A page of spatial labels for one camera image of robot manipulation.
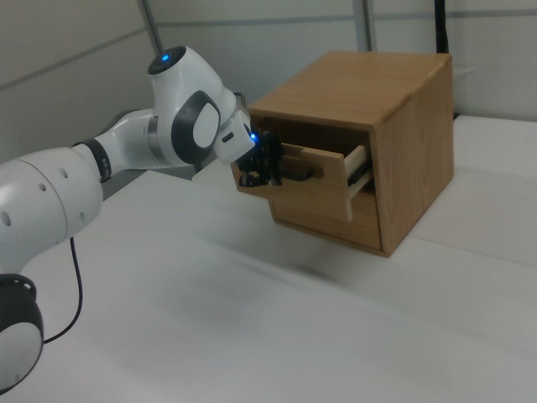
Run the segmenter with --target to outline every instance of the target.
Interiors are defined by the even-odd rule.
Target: wooden box
[[[453,176],[449,55],[332,51],[249,111],[284,144],[284,165],[314,175],[237,189],[300,231],[389,256]]]

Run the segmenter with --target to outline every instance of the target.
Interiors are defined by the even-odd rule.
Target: drawer front
[[[351,200],[351,209],[352,221],[343,222],[296,210],[276,201],[271,203],[273,217],[278,222],[380,251],[382,244],[376,196],[365,192],[356,194]]]
[[[356,160],[365,159],[362,146],[345,159],[343,154],[320,149],[310,149],[291,144],[283,144],[284,169],[292,171],[294,167],[311,168],[313,177],[306,181],[283,179],[282,186],[266,185],[243,187],[237,189],[244,193],[269,199],[287,211],[297,211],[327,220],[351,222],[353,210],[351,199],[371,179],[371,172],[366,173],[355,184],[349,186],[347,179],[352,172],[347,172],[356,164]],[[232,164],[235,183],[241,175],[236,164]]]

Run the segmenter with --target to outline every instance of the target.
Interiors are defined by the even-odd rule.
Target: wall
[[[434,2],[374,0],[380,51],[434,52]],[[456,69],[455,108],[474,116],[537,121],[537,3],[446,1]]]
[[[153,104],[154,52],[133,0],[3,0],[0,54],[0,163]]]
[[[328,50],[367,48],[362,0],[150,0],[149,5],[165,48],[190,46],[248,102]]]

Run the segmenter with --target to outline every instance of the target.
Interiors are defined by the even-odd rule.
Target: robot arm
[[[254,146],[248,112],[194,50],[167,50],[148,73],[154,108],[120,114],[71,149],[0,165],[0,395],[24,379],[43,347],[34,285],[18,274],[97,216],[101,182],[121,170],[200,164],[212,150],[228,164]]]

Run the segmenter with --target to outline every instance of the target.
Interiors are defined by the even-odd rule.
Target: white table
[[[455,178],[390,259],[274,224],[216,164],[142,175],[76,237],[79,322],[0,401],[534,402],[537,124],[455,129]],[[50,336],[67,245],[24,273]]]

